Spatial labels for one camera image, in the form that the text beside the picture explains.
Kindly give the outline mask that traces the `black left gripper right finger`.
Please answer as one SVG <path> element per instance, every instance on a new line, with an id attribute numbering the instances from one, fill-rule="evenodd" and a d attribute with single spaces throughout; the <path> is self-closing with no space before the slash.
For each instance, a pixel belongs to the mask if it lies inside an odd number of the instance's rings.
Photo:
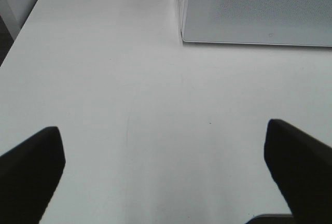
<path id="1" fill-rule="evenodd" d="M 331 223 L 330 146 L 271 119 L 264 160 L 297 223 Z"/>

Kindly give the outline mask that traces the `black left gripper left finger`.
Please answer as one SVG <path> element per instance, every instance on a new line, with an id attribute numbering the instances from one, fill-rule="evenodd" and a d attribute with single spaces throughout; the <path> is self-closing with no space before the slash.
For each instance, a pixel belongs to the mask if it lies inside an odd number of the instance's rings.
<path id="1" fill-rule="evenodd" d="M 1 155 L 1 223 L 39 223 L 65 162 L 58 127 L 46 127 Z"/>

